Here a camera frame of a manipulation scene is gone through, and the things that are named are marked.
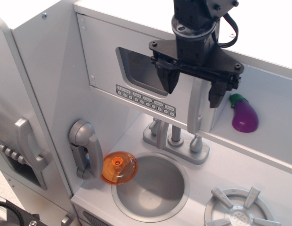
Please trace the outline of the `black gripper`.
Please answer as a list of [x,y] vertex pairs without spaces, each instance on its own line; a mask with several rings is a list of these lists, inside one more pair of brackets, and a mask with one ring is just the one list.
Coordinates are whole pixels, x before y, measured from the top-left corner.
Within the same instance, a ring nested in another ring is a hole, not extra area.
[[219,107],[227,90],[238,89],[244,67],[218,47],[212,37],[154,40],[149,48],[160,82],[169,94],[173,93],[180,73],[211,82],[210,108]]

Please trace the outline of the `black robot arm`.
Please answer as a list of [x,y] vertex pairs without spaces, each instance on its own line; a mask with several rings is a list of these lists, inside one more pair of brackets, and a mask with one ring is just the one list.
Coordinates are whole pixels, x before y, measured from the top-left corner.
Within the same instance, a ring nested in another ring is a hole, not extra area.
[[220,19],[224,18],[239,33],[229,11],[237,7],[236,0],[176,0],[171,26],[175,40],[149,43],[151,57],[160,82],[171,94],[180,73],[211,82],[208,100],[217,108],[225,93],[237,89],[244,66],[229,56],[224,49],[237,42],[219,42]]

